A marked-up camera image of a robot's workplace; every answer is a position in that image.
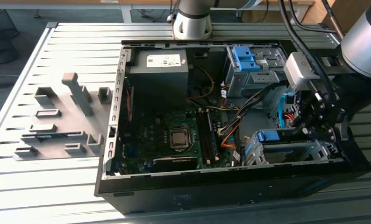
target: motherboard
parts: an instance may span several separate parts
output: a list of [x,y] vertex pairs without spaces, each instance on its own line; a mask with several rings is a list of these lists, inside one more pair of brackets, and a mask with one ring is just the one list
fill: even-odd
[[231,151],[216,138],[217,110],[140,114],[136,120],[120,161],[125,174],[229,167]]

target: desk leg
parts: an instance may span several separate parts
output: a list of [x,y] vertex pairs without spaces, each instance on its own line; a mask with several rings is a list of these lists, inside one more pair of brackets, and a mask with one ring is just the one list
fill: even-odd
[[243,15],[243,10],[236,10],[236,18],[241,18],[241,15]]
[[130,18],[130,5],[129,4],[122,4],[120,5],[120,10],[121,10],[121,14],[122,14],[122,22],[125,23],[132,23],[133,20]]
[[40,10],[37,9],[37,10],[36,10],[36,14],[33,15],[33,18],[37,19],[37,18],[40,18],[40,17],[41,17],[41,16],[40,16]]

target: black cable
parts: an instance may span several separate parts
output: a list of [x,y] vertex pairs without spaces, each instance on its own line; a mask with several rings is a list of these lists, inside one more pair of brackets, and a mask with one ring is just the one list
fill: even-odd
[[265,86],[265,88],[263,88],[259,92],[255,93],[253,96],[251,96],[247,101],[244,102],[243,106],[239,108],[239,111],[236,113],[236,116],[239,116],[241,114],[241,112],[245,112],[245,109],[251,108],[253,105],[256,105],[259,102],[261,102],[263,97],[268,94],[269,90],[283,86],[283,85],[288,85],[287,81],[281,81],[279,83],[272,83],[268,86]]
[[329,15],[329,16],[335,16],[328,1],[327,1],[327,0],[321,0],[321,2],[323,2],[323,6],[324,6],[324,8],[325,8],[325,10],[327,10],[328,15]]
[[[200,94],[201,96],[204,95],[204,93],[203,93],[203,91],[201,91],[201,88],[199,89],[199,94]],[[209,101],[209,99],[208,99],[207,97],[204,97],[203,99],[204,99],[204,101],[208,103],[208,105],[213,106],[212,102]]]
[[311,65],[311,68],[312,68],[315,74],[321,78],[323,85],[324,85],[324,87],[327,89],[327,92],[328,92],[328,100],[331,102],[335,102],[336,101],[335,90],[333,90],[333,87],[332,87],[332,84],[331,84],[331,80],[329,80],[329,78],[327,76],[327,73],[323,69],[323,65],[319,63],[316,57],[309,52],[305,43],[303,42],[301,38],[299,37],[297,33],[295,32],[295,29],[291,25],[288,15],[285,13],[284,0],[279,0],[277,4],[279,4],[279,9],[280,9],[280,14],[281,14],[281,17],[283,17],[283,20],[284,20],[284,24],[285,24],[285,29],[287,29],[297,47],[299,47],[299,49],[301,50],[303,54],[307,57],[307,60],[309,62],[309,65]]
[[268,2],[268,0],[265,0],[265,2],[267,2],[267,8],[265,8],[264,16],[263,16],[263,18],[261,18],[257,22],[264,22],[265,17],[267,17],[267,15],[268,15],[269,2]]
[[297,16],[296,16],[296,13],[295,13],[295,8],[293,8],[292,0],[289,0],[289,6],[291,6],[291,15],[292,15],[295,24],[296,24],[296,26],[297,26],[300,29],[304,29],[304,30],[308,30],[308,31],[313,31],[313,32],[320,32],[320,33],[336,34],[336,31],[335,31],[335,30],[329,30],[329,29],[317,29],[317,28],[311,28],[311,27],[303,26],[303,24],[301,24],[300,21],[297,20]]
[[161,15],[160,15],[160,17],[158,17],[157,19],[154,19],[153,17],[145,15],[138,9],[137,9],[137,11],[140,12],[140,14],[142,14],[142,16],[145,16],[148,19],[150,19],[152,22],[158,22],[158,20],[161,19],[162,15],[164,15],[164,13],[165,13],[165,11],[166,11],[166,9],[162,11],[162,13],[161,13]]
[[329,15],[329,19],[331,19],[332,25],[335,27],[336,34],[339,35],[339,38],[343,40],[343,38],[344,38],[344,31],[343,31],[341,26],[339,24],[339,21],[337,21],[337,19],[335,17],[335,13],[332,11],[332,8],[331,8],[327,0],[321,0],[321,2],[323,2],[323,6],[324,6],[324,8],[327,10],[327,13]]

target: blue plastic clip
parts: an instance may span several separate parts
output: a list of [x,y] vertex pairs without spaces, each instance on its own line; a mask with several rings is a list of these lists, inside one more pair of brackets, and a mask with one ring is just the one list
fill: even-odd
[[251,52],[248,46],[233,47],[233,57],[239,63],[240,71],[260,71],[260,65],[255,61],[255,54]]

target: label sticker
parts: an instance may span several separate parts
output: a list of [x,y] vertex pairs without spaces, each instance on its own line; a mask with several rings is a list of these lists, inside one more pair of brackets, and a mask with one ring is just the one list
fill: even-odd
[[100,3],[118,3],[118,0],[100,0]]
[[180,55],[149,55],[146,67],[180,67]]
[[240,161],[240,155],[239,155],[239,153],[236,152],[236,151],[233,151],[233,158],[237,160],[237,161]]
[[263,60],[256,60],[256,62],[257,62],[257,64],[268,64],[265,59],[263,59]]

